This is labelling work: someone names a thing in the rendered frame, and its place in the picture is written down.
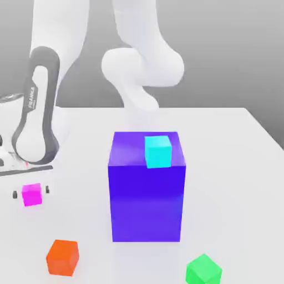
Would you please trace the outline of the small green cube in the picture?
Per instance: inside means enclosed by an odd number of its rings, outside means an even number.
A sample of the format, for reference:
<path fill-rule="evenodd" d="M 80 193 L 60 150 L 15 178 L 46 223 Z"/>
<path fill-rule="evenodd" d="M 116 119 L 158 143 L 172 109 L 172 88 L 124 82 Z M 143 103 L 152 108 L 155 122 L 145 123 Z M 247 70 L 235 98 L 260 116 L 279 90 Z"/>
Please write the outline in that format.
<path fill-rule="evenodd" d="M 222 268 L 205 253 L 186 266 L 187 284 L 220 284 Z"/>

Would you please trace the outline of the small magenta cube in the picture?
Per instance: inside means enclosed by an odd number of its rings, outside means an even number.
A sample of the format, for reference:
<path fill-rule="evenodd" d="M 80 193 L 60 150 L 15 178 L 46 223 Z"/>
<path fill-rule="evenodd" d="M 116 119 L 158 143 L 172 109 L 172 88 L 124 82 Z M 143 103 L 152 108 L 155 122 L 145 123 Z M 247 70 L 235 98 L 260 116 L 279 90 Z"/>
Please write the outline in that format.
<path fill-rule="evenodd" d="M 25 207 L 41 204 L 42 188 L 40 183 L 24 185 L 22 187 L 22 198 Z"/>

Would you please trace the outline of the small orange cube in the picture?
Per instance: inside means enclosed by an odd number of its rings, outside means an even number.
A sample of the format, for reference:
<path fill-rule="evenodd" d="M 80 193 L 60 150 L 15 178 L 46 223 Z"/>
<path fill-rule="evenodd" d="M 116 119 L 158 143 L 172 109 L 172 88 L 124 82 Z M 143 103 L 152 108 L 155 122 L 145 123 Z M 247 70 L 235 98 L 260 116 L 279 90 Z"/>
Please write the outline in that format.
<path fill-rule="evenodd" d="M 79 249 L 76 241 L 54 240 L 46 256 L 51 275 L 72 277 L 78 261 Z"/>

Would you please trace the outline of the large purple box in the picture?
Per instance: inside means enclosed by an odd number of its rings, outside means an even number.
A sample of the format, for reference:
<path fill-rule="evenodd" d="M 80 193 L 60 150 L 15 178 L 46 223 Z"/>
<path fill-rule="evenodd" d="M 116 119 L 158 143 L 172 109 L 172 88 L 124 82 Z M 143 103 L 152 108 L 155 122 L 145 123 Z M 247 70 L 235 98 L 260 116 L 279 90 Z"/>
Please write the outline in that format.
<path fill-rule="evenodd" d="M 164 135 L 172 146 L 171 166 L 149 169 L 145 137 Z M 180 241 L 185 175 L 178 133 L 116 131 L 108 162 L 113 241 Z"/>

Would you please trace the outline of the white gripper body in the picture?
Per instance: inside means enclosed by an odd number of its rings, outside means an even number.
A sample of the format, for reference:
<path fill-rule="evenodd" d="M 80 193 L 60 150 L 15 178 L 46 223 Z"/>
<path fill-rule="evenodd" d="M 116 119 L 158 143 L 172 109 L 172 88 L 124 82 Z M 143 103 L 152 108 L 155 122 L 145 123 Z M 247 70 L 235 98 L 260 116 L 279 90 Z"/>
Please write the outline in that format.
<path fill-rule="evenodd" d="M 11 170 L 0 172 L 0 184 L 30 184 L 50 181 L 54 178 L 51 165 L 30 168 L 28 170 Z"/>

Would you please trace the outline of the small cyan cube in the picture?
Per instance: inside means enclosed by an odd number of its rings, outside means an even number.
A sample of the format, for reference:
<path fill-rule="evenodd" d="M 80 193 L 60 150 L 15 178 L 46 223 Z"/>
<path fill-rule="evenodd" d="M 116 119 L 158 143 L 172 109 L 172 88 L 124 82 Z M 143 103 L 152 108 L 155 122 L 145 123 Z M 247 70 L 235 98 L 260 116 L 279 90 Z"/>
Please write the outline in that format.
<path fill-rule="evenodd" d="M 145 161 L 148 169 L 171 167 L 172 145 L 167 135 L 145 137 Z"/>

